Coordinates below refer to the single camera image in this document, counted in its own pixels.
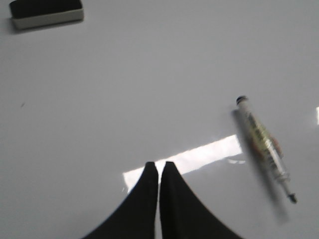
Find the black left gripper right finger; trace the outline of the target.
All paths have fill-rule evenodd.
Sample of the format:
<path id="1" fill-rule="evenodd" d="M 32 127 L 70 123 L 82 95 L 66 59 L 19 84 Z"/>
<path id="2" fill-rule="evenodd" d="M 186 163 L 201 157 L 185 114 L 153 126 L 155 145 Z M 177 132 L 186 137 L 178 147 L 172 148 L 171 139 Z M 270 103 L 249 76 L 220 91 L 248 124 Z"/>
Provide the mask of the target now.
<path id="1" fill-rule="evenodd" d="M 161 175 L 159 212 L 164 239 L 239 239 L 197 198 L 173 162 Z"/>

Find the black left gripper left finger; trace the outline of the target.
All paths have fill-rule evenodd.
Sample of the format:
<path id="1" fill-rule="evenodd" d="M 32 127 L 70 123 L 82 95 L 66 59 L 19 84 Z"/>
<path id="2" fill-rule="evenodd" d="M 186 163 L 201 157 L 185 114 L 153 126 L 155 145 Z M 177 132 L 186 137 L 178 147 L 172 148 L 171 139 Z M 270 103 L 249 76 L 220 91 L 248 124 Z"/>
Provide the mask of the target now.
<path id="1" fill-rule="evenodd" d="M 147 162 L 134 188 L 86 239 L 153 239 L 158 201 L 158 171 Z"/>

